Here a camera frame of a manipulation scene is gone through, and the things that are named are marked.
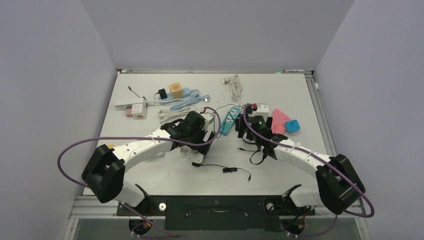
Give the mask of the white charger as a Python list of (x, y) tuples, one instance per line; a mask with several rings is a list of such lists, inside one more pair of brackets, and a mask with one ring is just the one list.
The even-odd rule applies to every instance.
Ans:
[(188, 160), (192, 163), (196, 163), (196, 164), (201, 164), (203, 162), (204, 159), (204, 155), (199, 153), (196, 150), (190, 149), (187, 153), (186, 153)]

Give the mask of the teal power strip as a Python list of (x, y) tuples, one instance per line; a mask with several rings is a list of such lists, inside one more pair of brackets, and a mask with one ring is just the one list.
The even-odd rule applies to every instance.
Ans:
[(224, 120), (222, 121), (220, 125), (219, 131), (221, 135), (227, 136), (230, 133), (240, 113), (241, 113), (241, 109), (238, 107), (233, 106), (232, 108), (229, 109), (229, 111), (226, 114), (226, 117), (224, 118)]

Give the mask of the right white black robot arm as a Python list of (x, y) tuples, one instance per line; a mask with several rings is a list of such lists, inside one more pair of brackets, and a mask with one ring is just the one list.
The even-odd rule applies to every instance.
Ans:
[(287, 213), (295, 214), (307, 207), (326, 207), (336, 215), (347, 213), (363, 218), (374, 215), (349, 210), (352, 204), (365, 198), (366, 190), (345, 155), (317, 153), (283, 134), (273, 133), (260, 115), (249, 117), (243, 113), (236, 119), (236, 131), (239, 138), (252, 141), (263, 159), (270, 157), (286, 162), (316, 179), (315, 185), (297, 184), (282, 194), (282, 207)]

